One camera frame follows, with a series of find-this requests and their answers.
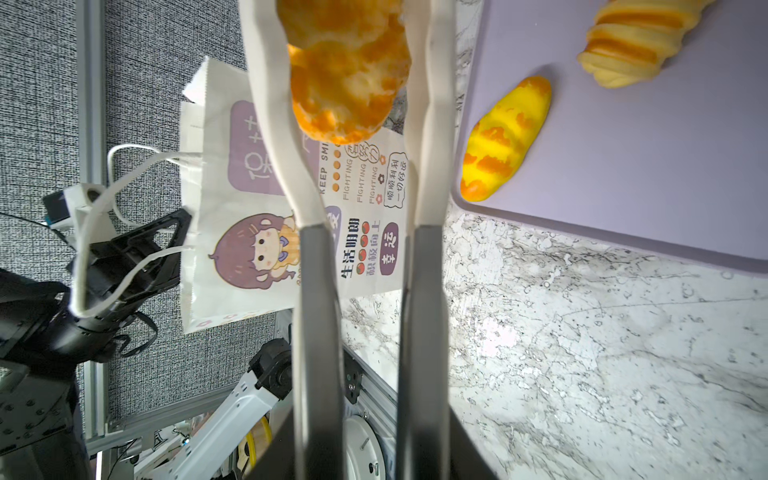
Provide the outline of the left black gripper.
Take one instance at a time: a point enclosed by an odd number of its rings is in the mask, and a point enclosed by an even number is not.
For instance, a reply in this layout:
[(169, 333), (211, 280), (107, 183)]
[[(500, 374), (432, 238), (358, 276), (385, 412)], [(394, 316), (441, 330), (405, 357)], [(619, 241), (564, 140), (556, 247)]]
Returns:
[(148, 349), (158, 327), (140, 311), (143, 303), (180, 284), (181, 251), (192, 217), (180, 208), (153, 222), (90, 247), (85, 275), (90, 308), (125, 290), (98, 315), (59, 314), (43, 330), (40, 343), (55, 357), (74, 363), (105, 363), (114, 355), (129, 358)]

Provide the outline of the striped twisted bread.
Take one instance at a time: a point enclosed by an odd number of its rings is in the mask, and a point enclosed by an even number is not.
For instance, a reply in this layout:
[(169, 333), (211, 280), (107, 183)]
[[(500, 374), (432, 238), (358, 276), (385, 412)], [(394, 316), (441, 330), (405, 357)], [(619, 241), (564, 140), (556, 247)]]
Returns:
[(657, 77), (700, 22), (708, 0), (609, 1), (595, 14), (577, 60), (605, 89)]

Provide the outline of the pale braided bread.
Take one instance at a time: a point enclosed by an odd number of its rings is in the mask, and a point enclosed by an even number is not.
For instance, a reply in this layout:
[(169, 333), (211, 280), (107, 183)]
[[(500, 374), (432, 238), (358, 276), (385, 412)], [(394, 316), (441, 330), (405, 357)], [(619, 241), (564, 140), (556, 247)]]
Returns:
[(300, 129), (336, 145), (372, 137), (409, 76), (403, 3), (283, 0), (276, 8)]

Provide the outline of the yellow lemon shaped bread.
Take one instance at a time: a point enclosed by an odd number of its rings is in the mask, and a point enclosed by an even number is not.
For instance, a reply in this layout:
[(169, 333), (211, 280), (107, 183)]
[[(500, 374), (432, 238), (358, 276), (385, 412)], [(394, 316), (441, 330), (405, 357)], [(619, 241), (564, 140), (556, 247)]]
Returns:
[(475, 124), (462, 161), (463, 200), (487, 200), (517, 173), (547, 119), (551, 101), (550, 81), (527, 77)]

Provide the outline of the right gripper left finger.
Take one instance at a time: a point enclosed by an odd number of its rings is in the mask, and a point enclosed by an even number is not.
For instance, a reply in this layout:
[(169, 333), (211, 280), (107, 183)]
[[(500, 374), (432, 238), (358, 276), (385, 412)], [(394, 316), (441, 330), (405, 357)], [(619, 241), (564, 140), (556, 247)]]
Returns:
[(333, 238), (292, 109), (288, 42), (276, 2), (241, 1), (238, 8), (260, 129), (300, 241), (292, 345), (295, 476), (341, 479), (344, 395)]

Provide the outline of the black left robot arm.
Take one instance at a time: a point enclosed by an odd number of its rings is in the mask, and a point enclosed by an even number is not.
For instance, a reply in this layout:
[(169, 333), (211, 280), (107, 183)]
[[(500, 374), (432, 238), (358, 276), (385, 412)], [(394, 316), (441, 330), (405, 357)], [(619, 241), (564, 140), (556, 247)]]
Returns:
[[(130, 268), (160, 252), (154, 238), (173, 228), (168, 247), (183, 244), (191, 215), (180, 208), (114, 239), (92, 244), (86, 277), (89, 294), (105, 300)], [(1, 466), (10, 479), (86, 479), (82, 428), (75, 422), (78, 390), (75, 371), (87, 361), (106, 363), (143, 353), (156, 340), (158, 327), (139, 309), (143, 303), (180, 283), (181, 254), (142, 267), (137, 286), (129, 286), (106, 313), (80, 319), (67, 306), (70, 288), (60, 282), (36, 282), (1, 269)], [(152, 336), (129, 347), (120, 330), (135, 321)], [(264, 344), (249, 362), (260, 387), (279, 400), (291, 391), (291, 350), (284, 339)]]

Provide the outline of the white patterned paper bag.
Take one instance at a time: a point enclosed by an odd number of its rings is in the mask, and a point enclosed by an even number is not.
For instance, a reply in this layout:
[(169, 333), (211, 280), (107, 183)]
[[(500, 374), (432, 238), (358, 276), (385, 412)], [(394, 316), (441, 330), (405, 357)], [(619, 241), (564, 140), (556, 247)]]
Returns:
[[(337, 296), (354, 298), (400, 287), (409, 160), (403, 137), (381, 129), (346, 146), (302, 135), (305, 161), (320, 191), (333, 238)], [(151, 164), (180, 168), (182, 206), (192, 220), (181, 251), (182, 324), (200, 331), (295, 307), (300, 241), (295, 216), (265, 146), (248, 75), (205, 60), (184, 89), (180, 142), (154, 151)], [(126, 289), (90, 308), (85, 275), (97, 216), (130, 182), (99, 196), (82, 226), (71, 270), (70, 312), (101, 313)]]

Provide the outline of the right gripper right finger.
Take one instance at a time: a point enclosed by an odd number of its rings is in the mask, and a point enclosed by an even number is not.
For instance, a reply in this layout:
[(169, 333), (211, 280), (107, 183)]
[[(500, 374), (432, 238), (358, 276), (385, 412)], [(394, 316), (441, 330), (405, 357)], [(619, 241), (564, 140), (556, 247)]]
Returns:
[(445, 479), (450, 458), (449, 319), (442, 243), (456, 143), (456, 4), (408, 1), (404, 25), (412, 64), (403, 133), (412, 169), (395, 476)]

